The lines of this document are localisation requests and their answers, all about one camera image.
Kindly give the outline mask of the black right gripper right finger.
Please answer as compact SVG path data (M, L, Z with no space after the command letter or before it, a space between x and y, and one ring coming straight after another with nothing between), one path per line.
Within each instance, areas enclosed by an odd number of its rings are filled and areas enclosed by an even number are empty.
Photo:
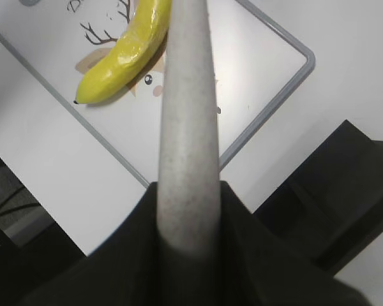
M222 305L369 305L358 290L290 250L220 183Z

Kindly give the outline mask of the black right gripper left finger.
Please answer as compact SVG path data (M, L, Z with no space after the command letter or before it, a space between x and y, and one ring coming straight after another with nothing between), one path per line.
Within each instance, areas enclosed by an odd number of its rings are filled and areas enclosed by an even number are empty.
M91 255L23 297L20 305L161 305L157 183Z

